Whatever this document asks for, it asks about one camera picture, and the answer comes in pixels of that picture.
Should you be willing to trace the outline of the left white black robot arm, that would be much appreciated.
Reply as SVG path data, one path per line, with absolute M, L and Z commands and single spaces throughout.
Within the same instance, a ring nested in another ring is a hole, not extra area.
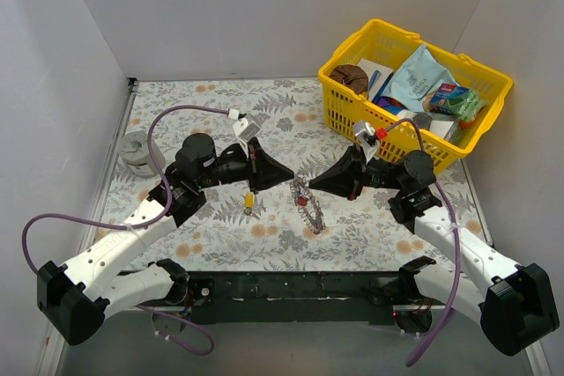
M 294 177 L 256 138 L 245 147 L 232 144 L 217 153 L 212 137 L 204 133 L 184 140 L 165 175 L 170 195 L 158 185 L 122 229 L 109 232 L 61 265 L 47 262 L 39 268 L 38 307 L 68 344 L 81 344 L 106 319 L 144 302 L 162 300 L 170 306 L 184 302 L 189 274 L 180 264 L 162 259 L 128 275 L 122 270 L 195 215 L 206 203 L 206 188 L 246 181 L 256 194 Z

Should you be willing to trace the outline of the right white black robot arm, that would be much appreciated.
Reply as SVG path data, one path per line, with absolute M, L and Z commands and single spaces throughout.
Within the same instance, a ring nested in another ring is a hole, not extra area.
M 472 232 L 450 219 L 447 204 L 433 195 L 433 160 L 411 151 L 396 163 L 366 160 L 363 150 L 350 146 L 329 170 L 308 185 L 354 200 L 363 188 L 390 188 L 396 222 L 436 247 L 465 279 L 451 275 L 428 258 L 403 266 L 400 296 L 409 303 L 425 297 L 477 322 L 488 341 L 501 353 L 514 356 L 559 328 L 560 319 L 547 273 L 536 263 L 527 266 L 497 252 Z

